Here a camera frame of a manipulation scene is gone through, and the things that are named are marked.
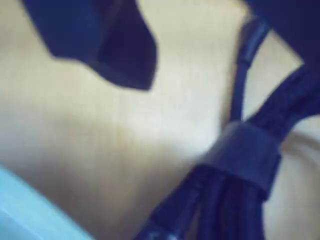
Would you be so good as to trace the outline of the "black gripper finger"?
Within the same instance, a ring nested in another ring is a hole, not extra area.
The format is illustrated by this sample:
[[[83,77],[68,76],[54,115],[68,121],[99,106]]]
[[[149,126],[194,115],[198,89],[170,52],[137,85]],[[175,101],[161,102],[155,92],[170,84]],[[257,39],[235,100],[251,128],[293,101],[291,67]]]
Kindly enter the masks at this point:
[[[246,3],[307,64],[320,63],[318,0],[247,0]]]
[[[82,62],[107,81],[147,91],[157,44],[135,0],[24,0],[48,51]]]

